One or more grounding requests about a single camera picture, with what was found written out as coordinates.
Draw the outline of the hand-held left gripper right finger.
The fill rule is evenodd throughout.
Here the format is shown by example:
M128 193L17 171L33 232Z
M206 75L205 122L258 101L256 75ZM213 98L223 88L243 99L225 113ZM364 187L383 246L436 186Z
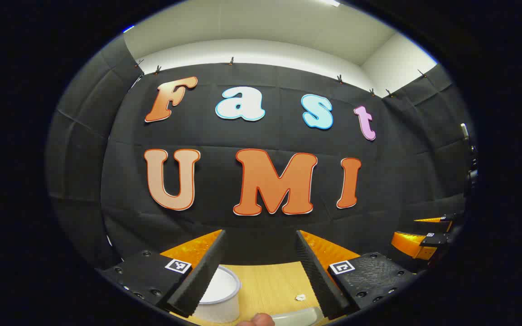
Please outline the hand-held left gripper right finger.
M330 320L378 306L418 278L379 252L356 254L309 232L295 233L298 260Z

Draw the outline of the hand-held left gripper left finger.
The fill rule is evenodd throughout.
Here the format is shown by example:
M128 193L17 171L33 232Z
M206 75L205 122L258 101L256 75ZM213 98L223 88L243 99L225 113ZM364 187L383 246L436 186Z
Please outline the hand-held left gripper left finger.
M225 230L217 230L161 253L144 249L96 271L148 305L189 317L220 265L226 235Z

